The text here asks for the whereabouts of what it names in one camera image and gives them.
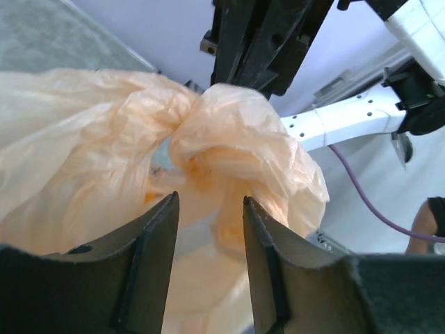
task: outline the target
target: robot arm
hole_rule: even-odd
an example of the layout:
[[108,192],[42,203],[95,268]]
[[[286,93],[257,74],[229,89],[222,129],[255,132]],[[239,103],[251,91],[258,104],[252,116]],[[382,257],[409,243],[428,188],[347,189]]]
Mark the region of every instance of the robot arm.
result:
[[397,108],[399,102],[391,87],[378,84],[349,99],[282,118],[282,122],[310,151],[367,134],[396,132],[407,115]]

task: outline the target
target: translucent plastic bag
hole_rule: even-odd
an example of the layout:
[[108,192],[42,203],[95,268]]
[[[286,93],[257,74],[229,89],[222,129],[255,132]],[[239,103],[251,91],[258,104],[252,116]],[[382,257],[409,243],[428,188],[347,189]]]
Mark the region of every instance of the translucent plastic bag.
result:
[[[157,74],[60,69],[0,74],[0,100],[0,242],[65,253],[179,192],[166,333],[250,321],[243,196],[302,236],[323,216],[320,168],[253,90],[197,95]],[[177,170],[151,164],[170,137]],[[213,241],[190,249],[199,231]]]

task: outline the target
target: white wall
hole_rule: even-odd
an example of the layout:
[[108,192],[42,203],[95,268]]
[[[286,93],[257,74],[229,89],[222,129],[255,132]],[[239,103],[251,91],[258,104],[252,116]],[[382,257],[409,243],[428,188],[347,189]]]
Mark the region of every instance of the white wall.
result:
[[[199,51],[211,27],[211,0],[72,0],[126,45],[171,79],[189,79],[206,88],[213,58]],[[333,7],[305,62],[284,97],[273,97],[277,112],[287,116],[311,102],[313,93],[344,70],[366,65],[396,43],[377,15],[363,2],[346,12]],[[405,171],[388,136],[358,138],[340,145],[375,206],[409,227],[427,196],[443,194],[441,182],[445,131],[414,138],[414,160]],[[407,238],[376,221],[362,204],[337,158],[328,150],[313,153],[330,190],[323,227],[354,251],[403,251]]]

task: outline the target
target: purple cable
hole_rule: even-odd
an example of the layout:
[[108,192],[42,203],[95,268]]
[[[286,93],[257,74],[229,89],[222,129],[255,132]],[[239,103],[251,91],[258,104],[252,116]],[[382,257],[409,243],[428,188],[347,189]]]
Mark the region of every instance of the purple cable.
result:
[[335,155],[337,156],[337,158],[339,158],[339,160],[341,161],[341,163],[343,164],[344,168],[346,169],[347,174],[349,175],[350,180],[353,182],[354,187],[357,189],[357,192],[359,193],[360,198],[363,200],[364,204],[371,210],[371,212],[374,214],[374,216],[376,216],[377,218],[379,218],[383,223],[385,223],[386,225],[388,225],[390,228],[395,229],[396,231],[406,234],[410,237],[416,238],[416,239],[421,239],[421,240],[425,240],[425,241],[430,241],[430,242],[441,242],[441,243],[445,243],[445,238],[444,237],[432,237],[430,235],[426,235],[426,234],[422,234],[422,233],[416,233],[410,230],[407,230],[405,228],[402,228],[399,225],[394,224],[392,221],[390,221],[388,218],[386,218],[385,216],[383,216],[373,205],[372,203],[369,201],[369,199],[366,197],[366,195],[363,192],[362,187],[360,186],[360,183],[357,180],[357,177],[355,176],[353,169],[351,168],[351,166],[349,166],[348,162],[346,161],[346,158],[340,153],[339,149],[335,146],[335,145],[329,145],[328,146],[333,153],[335,153]]

